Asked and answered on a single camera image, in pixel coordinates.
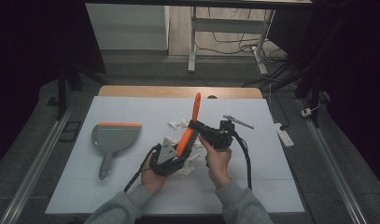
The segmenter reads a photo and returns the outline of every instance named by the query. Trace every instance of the wall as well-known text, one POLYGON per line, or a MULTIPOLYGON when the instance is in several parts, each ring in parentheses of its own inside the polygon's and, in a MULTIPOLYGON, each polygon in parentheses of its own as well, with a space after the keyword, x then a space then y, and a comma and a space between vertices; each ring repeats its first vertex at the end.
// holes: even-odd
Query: wall
POLYGON ((86 6, 100 49, 168 49, 169 7, 86 6))

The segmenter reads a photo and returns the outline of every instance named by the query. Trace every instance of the person's right hand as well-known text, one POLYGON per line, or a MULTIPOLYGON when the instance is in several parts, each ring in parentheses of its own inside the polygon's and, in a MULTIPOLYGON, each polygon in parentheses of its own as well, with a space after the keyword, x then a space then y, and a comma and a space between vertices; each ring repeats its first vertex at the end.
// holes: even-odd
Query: person's right hand
POLYGON ((199 136, 199 140, 206 148, 206 161, 209 166, 209 176, 215 184, 216 189, 229 184, 231 178, 228 175, 228 163, 231 159, 231 149, 227 147, 222 151, 216 151, 202 136, 199 136))

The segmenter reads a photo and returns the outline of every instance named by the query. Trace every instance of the orange handle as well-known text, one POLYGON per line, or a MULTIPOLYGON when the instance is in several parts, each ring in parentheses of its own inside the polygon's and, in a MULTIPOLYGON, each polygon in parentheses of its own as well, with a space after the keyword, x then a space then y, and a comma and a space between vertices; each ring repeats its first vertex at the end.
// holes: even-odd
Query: orange handle
MULTIPOLYGON (((199 107, 201 107, 201 94, 198 92, 195 96, 195 102, 193 103, 193 110, 192 110, 192 120, 196 121, 198 119, 199 114, 199 107)), ((181 157, 183 155, 184 150, 186 149, 186 146, 192 137, 194 130, 191 128, 187 128, 187 130, 184 132, 183 136, 181 137, 180 142, 178 143, 176 147, 176 155, 178 157, 181 157)))
POLYGON ((196 121, 198 119, 199 107, 201 107, 201 94, 198 92, 195 96, 195 102, 193 103, 192 110, 192 120, 196 121))

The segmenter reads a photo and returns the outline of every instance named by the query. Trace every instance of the hand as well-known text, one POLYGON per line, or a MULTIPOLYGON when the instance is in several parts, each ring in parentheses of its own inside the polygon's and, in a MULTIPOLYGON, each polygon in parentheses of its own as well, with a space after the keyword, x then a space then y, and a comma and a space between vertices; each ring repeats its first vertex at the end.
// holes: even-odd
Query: hand
POLYGON ((150 168, 149 162, 151 161, 151 156, 149 155, 146 163, 143 166, 143 172, 141 173, 141 184, 148 190, 151 195, 156 194, 163 187, 166 181, 166 176, 156 175, 150 168))
POLYGON ((231 159, 232 150, 230 148, 225 148, 224 150, 218 152, 213 149, 209 142, 202 136, 199 136, 199 140, 202 145, 206 148, 206 161, 209 166, 209 177, 219 189, 231 182, 231 178, 228 175, 228 163, 231 159))

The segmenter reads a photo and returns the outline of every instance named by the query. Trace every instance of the wooden table edge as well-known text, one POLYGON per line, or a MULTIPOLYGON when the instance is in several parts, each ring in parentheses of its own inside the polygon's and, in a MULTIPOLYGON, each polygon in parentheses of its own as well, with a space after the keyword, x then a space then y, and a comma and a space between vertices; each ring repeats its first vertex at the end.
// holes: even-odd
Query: wooden table edge
POLYGON ((200 92, 202 98, 216 96, 218 99, 262 99, 257 88, 235 87, 174 87, 174 86, 103 86, 98 96, 117 97, 166 97, 194 98, 200 92))

